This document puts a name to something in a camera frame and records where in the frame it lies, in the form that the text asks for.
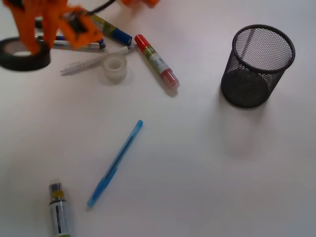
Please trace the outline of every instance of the white table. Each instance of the white table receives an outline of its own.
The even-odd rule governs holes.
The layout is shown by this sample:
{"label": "white table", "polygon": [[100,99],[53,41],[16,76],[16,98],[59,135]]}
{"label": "white table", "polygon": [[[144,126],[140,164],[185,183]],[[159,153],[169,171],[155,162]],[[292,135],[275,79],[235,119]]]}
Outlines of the white table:
{"label": "white table", "polygon": [[[45,69],[0,69],[1,236],[52,236],[55,178],[75,237],[315,236],[315,7],[312,0],[162,0],[153,9],[117,2],[101,12],[148,39],[179,78],[177,95],[139,51],[127,56],[120,84],[104,79],[101,67],[59,75],[93,53],[56,49]],[[11,13],[0,13],[1,39],[16,36]],[[219,86],[235,33],[251,24],[285,32],[297,56],[268,102],[242,111]],[[144,127],[87,211],[139,119]]]}

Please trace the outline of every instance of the roll of tape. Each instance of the roll of tape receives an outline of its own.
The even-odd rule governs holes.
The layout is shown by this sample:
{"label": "roll of tape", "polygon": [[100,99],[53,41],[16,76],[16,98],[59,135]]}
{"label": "roll of tape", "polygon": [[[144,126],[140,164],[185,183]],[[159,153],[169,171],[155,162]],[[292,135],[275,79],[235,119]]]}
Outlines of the roll of tape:
{"label": "roll of tape", "polygon": [[37,41],[39,52],[30,54],[20,38],[8,38],[0,41],[0,66],[14,71],[33,71],[50,64],[50,48],[43,41]]}
{"label": "roll of tape", "polygon": [[105,76],[113,81],[123,79],[127,74],[127,59],[118,53],[109,53],[103,60]]}

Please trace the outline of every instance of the black electrical tape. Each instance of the black electrical tape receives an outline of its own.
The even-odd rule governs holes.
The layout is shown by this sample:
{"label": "black electrical tape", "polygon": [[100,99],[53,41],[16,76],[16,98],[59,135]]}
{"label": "black electrical tape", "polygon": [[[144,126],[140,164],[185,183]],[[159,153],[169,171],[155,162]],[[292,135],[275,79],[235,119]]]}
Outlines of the black electrical tape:
{"label": "black electrical tape", "polygon": [[39,52],[28,56],[16,56],[15,52],[28,51],[20,38],[8,38],[0,41],[0,66],[14,71],[33,71],[50,64],[50,48],[37,40]]}

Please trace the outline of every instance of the red marker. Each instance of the red marker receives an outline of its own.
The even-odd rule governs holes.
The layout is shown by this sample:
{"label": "red marker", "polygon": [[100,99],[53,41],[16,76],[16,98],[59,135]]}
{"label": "red marker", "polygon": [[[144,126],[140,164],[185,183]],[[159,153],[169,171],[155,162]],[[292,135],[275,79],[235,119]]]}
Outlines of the red marker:
{"label": "red marker", "polygon": [[135,41],[143,52],[147,60],[150,62],[152,67],[160,74],[164,83],[170,88],[177,89],[180,86],[179,80],[173,74],[170,67],[165,61],[157,54],[154,48],[148,43],[148,41],[142,35],[135,36]]}

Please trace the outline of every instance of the black mesh pencil holder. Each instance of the black mesh pencil holder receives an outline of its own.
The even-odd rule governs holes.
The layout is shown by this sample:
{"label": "black mesh pencil holder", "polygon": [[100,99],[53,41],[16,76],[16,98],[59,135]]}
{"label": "black mesh pencil holder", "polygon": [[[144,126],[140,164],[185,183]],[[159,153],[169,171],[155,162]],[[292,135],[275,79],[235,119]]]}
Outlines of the black mesh pencil holder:
{"label": "black mesh pencil holder", "polygon": [[265,25],[241,29],[234,37],[222,77],[224,97],[241,108],[261,105],[294,58],[292,41],[278,29]]}

